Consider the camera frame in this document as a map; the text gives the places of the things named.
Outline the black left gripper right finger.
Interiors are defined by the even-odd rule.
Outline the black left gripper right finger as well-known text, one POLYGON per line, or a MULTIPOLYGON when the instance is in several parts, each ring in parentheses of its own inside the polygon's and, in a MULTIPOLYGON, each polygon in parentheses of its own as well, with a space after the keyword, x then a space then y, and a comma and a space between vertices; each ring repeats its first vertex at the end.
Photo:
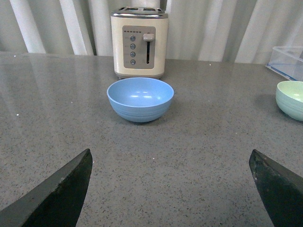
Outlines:
POLYGON ((276 227, 303 225, 303 178, 254 149, 249 166, 263 205, 276 227))

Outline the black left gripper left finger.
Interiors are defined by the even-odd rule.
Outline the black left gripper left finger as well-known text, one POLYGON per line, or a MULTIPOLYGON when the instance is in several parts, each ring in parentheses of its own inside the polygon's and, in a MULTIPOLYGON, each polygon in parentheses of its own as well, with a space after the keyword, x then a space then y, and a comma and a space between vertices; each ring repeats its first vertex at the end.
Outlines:
POLYGON ((88 190, 92 154, 84 150, 0 212, 2 227, 74 227, 88 190))

